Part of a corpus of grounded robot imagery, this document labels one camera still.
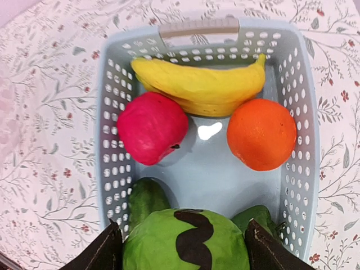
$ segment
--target floral pattern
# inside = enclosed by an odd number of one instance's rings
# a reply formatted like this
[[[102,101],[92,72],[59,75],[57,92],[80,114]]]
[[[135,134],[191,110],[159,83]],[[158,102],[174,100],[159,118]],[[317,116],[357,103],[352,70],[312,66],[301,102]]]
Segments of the floral pattern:
[[[8,23],[0,29],[1,252],[25,269],[58,269],[100,233],[93,130],[108,36],[240,11],[288,21],[304,36],[321,135],[307,262],[360,269],[360,18],[352,0],[43,0]]]

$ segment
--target basket handle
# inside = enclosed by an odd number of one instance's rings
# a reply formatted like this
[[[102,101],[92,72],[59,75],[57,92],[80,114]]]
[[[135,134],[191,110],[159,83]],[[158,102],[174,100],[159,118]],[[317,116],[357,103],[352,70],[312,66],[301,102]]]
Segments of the basket handle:
[[[214,20],[194,20],[159,26],[161,38],[181,37],[194,34],[239,33],[239,20],[233,17]]]

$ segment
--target banana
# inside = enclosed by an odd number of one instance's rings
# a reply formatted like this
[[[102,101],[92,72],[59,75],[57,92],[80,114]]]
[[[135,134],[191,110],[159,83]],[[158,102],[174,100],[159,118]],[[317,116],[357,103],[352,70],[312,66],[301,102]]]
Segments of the banana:
[[[248,67],[215,70],[137,58],[131,67],[149,92],[177,102],[185,112],[223,117],[254,98],[265,84],[265,55]]]

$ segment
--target red apple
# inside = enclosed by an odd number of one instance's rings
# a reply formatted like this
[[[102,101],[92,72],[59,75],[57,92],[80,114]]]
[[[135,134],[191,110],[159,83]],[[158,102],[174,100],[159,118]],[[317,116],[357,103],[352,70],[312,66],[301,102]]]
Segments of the red apple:
[[[117,127],[132,158],[152,166],[179,148],[188,130],[188,119],[175,101],[147,92],[127,105]]]

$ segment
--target plastic basket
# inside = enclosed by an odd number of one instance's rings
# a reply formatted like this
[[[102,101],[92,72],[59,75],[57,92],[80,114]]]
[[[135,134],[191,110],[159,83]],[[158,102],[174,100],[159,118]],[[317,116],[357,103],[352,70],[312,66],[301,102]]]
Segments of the plastic basket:
[[[188,37],[195,45],[184,43]],[[173,47],[176,39],[182,45]],[[252,171],[227,146],[229,118],[193,116],[181,148],[159,165],[145,167],[132,160],[119,141],[116,121],[127,103],[145,91],[130,66],[134,57],[224,69],[254,62],[261,52],[268,60],[260,96],[283,104],[298,129],[295,151],[282,167]],[[118,33],[101,54],[96,169],[102,228],[112,218],[126,237],[131,183],[140,177],[156,177],[174,208],[208,209],[230,218],[250,206],[266,205],[274,220],[287,222],[281,232],[284,245],[301,259],[308,256],[316,218],[320,150],[311,67],[297,29],[283,21],[248,18],[187,21]],[[219,122],[218,134],[208,140],[199,137],[199,126]]]

